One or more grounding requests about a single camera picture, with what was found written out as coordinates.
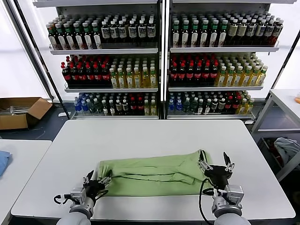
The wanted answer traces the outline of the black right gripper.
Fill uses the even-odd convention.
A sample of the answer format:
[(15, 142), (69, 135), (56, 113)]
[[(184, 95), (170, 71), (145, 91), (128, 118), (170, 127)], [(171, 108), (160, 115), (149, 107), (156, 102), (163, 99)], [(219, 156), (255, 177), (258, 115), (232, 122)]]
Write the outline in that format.
[(230, 160), (230, 157), (225, 152), (224, 161), (226, 166), (210, 165), (206, 152), (204, 150), (199, 151), (198, 165), (215, 188), (225, 188), (229, 184), (228, 180), (231, 178), (231, 173), (235, 167), (235, 163)]

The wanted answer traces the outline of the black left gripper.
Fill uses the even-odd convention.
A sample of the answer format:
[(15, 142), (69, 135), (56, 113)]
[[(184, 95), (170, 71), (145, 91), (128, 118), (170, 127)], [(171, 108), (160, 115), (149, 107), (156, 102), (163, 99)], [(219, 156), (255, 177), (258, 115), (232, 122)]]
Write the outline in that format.
[(94, 171), (89, 172), (86, 177), (83, 177), (83, 185), (88, 185), (86, 188), (87, 197), (97, 201), (108, 193), (107, 186), (112, 180), (112, 172), (108, 172), (100, 180), (90, 180)]

